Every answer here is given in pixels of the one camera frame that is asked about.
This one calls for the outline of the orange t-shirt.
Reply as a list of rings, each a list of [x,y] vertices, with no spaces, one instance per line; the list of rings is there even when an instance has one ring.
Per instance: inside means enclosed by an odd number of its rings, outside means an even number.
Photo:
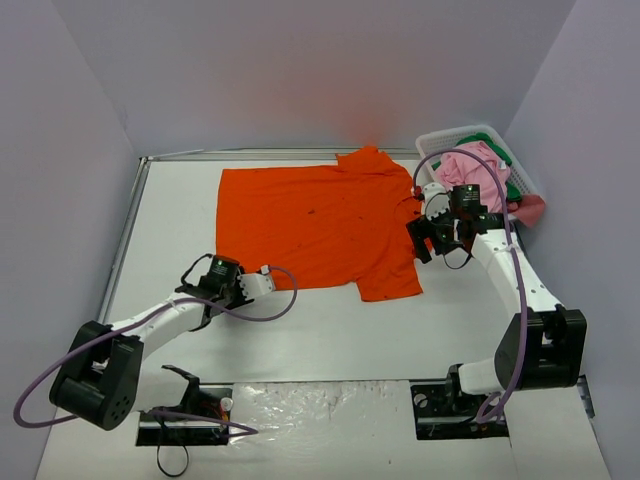
[[[353,283],[364,302],[419,295],[411,187],[408,170],[375,147],[331,165],[226,169],[216,251],[247,270],[276,267],[280,289]]]

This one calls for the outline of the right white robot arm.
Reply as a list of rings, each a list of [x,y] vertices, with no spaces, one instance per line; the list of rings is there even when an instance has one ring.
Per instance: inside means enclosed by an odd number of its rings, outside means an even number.
[[[580,376],[587,322],[566,308],[542,283],[508,216],[491,213],[476,185],[446,190],[429,183],[415,190],[423,206],[407,223],[414,252],[422,263],[456,249],[477,261],[502,300],[507,325],[492,357],[454,369],[443,389],[446,406],[465,413],[480,395],[574,386]]]

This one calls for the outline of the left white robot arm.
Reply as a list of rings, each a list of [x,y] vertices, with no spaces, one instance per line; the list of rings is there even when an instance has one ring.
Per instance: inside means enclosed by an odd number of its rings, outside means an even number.
[[[204,329],[213,317],[250,302],[240,286],[245,269],[228,257],[207,256],[197,284],[185,277],[160,304],[114,324],[80,327],[49,391],[55,406],[103,430],[119,426],[133,410],[142,364],[178,336]]]

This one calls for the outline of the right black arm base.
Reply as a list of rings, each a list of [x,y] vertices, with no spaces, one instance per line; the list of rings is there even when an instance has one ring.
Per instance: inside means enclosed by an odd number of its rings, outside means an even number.
[[[459,367],[442,379],[410,382],[416,439],[419,441],[507,438],[504,416],[479,424],[476,415],[486,395],[470,395],[460,387]]]

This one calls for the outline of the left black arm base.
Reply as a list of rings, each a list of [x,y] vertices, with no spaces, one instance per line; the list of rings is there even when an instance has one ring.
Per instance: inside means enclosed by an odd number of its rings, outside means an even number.
[[[230,384],[207,384],[174,365],[143,379],[138,447],[226,446],[233,408]]]

